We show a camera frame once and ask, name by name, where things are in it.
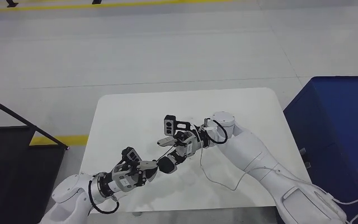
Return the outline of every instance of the white table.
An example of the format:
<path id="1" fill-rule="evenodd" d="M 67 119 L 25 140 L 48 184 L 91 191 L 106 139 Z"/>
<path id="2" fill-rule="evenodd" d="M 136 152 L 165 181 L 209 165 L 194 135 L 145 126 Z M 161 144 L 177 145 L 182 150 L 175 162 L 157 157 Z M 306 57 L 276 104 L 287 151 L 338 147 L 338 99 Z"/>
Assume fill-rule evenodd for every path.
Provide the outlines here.
<path id="1" fill-rule="evenodd" d="M 167 114 L 200 125 L 216 111 L 232 113 L 240 125 L 258 135 L 280 163 L 309 181 L 277 97 L 267 88 L 106 95 L 97 105 L 81 171 L 111 171 L 127 146 L 135 148 L 143 160 L 157 159 L 168 150 L 157 145 L 157 140 L 165 137 L 163 119 Z M 200 169 L 199 157 L 196 153 L 188 158 L 173 174 L 158 172 L 151 183 L 121 198 L 119 211 L 275 205 L 269 193 L 248 175 L 235 192 L 209 182 Z M 204 151 L 202 163 L 212 179 L 232 188 L 243 174 L 216 147 Z M 114 206 L 108 200 L 100 208 L 109 211 Z"/>

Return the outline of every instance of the gray floor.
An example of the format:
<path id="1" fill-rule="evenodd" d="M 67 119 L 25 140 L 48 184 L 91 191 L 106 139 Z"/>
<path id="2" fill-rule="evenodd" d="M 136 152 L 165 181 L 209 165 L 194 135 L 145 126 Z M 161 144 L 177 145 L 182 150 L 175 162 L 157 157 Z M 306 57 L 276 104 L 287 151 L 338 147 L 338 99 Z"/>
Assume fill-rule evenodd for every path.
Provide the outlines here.
<path id="1" fill-rule="evenodd" d="M 358 74 L 358 1 L 267 0 L 0 13 L 0 102 L 53 135 L 88 134 L 106 94 L 269 87 Z M 16 125 L 0 113 L 0 125 Z M 79 172 L 65 156 L 56 183 Z M 91 215 L 91 223 L 275 223 L 272 208 Z"/>

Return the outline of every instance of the black bar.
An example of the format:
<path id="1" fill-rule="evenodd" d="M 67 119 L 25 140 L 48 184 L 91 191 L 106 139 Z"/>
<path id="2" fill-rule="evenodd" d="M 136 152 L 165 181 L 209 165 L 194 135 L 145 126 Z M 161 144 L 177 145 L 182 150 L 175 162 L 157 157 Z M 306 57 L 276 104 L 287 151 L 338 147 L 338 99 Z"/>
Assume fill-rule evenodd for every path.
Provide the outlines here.
<path id="1" fill-rule="evenodd" d="M 6 2 L 9 4 L 7 7 L 8 8 L 14 8 L 17 6 L 17 2 L 13 2 L 13 0 L 6 0 Z"/>
<path id="2" fill-rule="evenodd" d="M 47 134 L 47 132 L 45 132 L 44 130 L 40 129 L 39 127 L 37 127 L 35 124 L 32 124 L 31 122 L 29 122 L 28 120 L 26 120 L 25 118 L 23 118 L 22 116 L 16 114 L 14 111 L 10 110 L 9 108 L 5 107 L 4 105 L 0 104 L 0 110 L 4 111 L 5 113 L 13 116 L 14 118 L 16 118 L 17 120 L 23 122 L 24 124 L 35 128 L 35 130 L 37 132 L 39 132 L 40 134 L 42 134 L 43 136 L 47 137 L 48 139 L 51 139 L 53 142 L 57 143 L 60 146 L 63 146 L 65 148 L 68 148 L 68 146 L 66 146 L 64 143 L 60 142 L 59 140 L 57 140 L 56 138 L 52 137 L 50 134 Z"/>

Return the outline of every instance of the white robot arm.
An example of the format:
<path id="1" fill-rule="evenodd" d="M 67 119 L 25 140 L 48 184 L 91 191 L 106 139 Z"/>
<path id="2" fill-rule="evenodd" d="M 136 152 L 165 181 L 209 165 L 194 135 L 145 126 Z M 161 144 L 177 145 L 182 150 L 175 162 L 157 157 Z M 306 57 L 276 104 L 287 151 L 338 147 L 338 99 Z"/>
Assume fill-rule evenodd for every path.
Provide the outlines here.
<path id="1" fill-rule="evenodd" d="M 175 149 L 158 161 L 142 161 L 136 151 L 128 147 L 122 151 L 122 160 L 111 172 L 94 176 L 81 173 L 65 179 L 53 192 L 56 205 L 41 223 L 84 224 L 92 208 L 104 214 L 113 213 L 119 206 L 115 192 L 128 192 L 143 186 L 146 180 L 154 179 L 158 168 L 166 174 L 173 173 L 178 164 L 196 151 L 214 146 L 267 189 L 286 224 L 347 222 L 346 214 L 330 194 L 290 173 L 273 158 L 260 139 L 240 127 L 229 113 L 215 113 L 200 127 L 167 115 L 164 133 L 169 137 L 159 140 L 158 145 Z M 117 202 L 116 209 L 101 211 L 96 205 L 109 198 Z"/>
<path id="2" fill-rule="evenodd" d="M 129 192 L 144 186 L 156 176 L 156 161 L 142 161 L 135 149 L 127 147 L 122 151 L 122 160 L 111 172 L 93 176 L 80 173 L 62 181 L 53 191 L 56 204 L 45 214 L 43 224 L 85 224 L 92 208 L 103 214 L 114 213 L 119 202 L 114 193 Z M 113 199 L 117 207 L 113 211 L 102 211 L 97 205 Z"/>
<path id="3" fill-rule="evenodd" d="M 159 160 L 159 164 L 166 162 L 165 169 L 159 166 L 161 171 L 171 173 L 170 170 L 175 171 L 176 165 L 182 162 L 181 157 L 192 156 L 202 148 L 217 146 L 230 162 L 266 188 L 286 224 L 346 223 L 345 212 L 330 194 L 290 173 L 275 160 L 261 140 L 248 129 L 240 127 L 230 113 L 215 113 L 205 119 L 204 125 L 195 127 L 196 130 L 174 135 L 177 130 L 187 130 L 188 124 L 185 124 L 186 128 L 178 128 L 178 124 L 183 123 L 170 115 L 164 120 L 164 131 L 172 137 L 160 140 L 158 144 L 168 145 L 166 142 L 172 143 L 174 138 L 177 148 L 162 158 L 163 161 Z M 174 168 L 169 169 L 169 161 L 174 161 Z"/>

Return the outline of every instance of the blue box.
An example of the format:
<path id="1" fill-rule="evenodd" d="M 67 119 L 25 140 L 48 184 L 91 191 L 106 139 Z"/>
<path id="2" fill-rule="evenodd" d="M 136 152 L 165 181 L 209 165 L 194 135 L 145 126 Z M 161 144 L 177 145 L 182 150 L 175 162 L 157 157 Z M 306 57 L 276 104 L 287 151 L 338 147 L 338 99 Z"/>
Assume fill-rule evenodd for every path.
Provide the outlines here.
<path id="1" fill-rule="evenodd" d="M 358 77 L 314 77 L 284 110 L 312 183 L 341 202 L 358 199 Z M 358 203 L 340 205 L 348 220 Z"/>

